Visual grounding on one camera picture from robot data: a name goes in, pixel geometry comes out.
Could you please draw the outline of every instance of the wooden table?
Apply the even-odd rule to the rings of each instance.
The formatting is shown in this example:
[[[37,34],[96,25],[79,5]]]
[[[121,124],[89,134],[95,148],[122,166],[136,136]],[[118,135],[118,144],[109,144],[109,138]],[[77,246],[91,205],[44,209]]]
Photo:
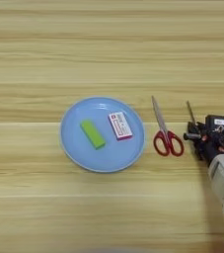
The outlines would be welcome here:
[[[224,221],[207,168],[152,146],[150,95],[182,136],[224,115],[224,1],[0,1],[0,253],[131,248],[224,253]],[[73,103],[111,96],[143,119],[131,168],[87,172],[64,154]]]

